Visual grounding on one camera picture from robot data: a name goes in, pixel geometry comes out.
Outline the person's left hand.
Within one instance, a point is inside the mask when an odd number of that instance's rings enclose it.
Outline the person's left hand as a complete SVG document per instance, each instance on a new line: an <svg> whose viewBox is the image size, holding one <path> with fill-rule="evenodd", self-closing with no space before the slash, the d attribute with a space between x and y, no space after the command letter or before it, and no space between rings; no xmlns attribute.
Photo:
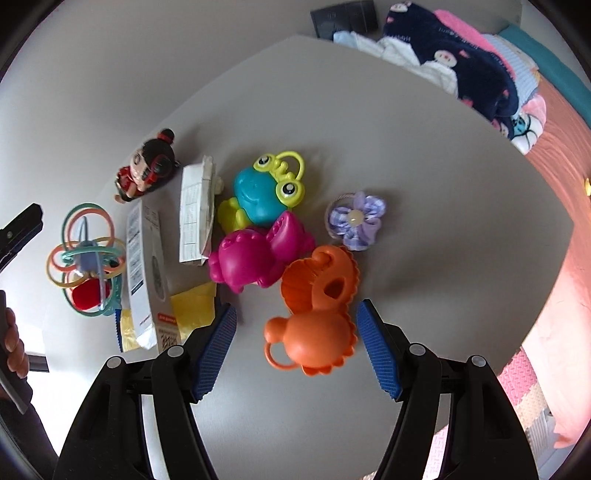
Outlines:
<svg viewBox="0 0 591 480"><path fill-rule="evenodd" d="M29 357L25 352L23 341L20 339L14 311L6 308L7 330L3 340L6 349L6 366L20 379L25 379L30 370Z"/></svg>

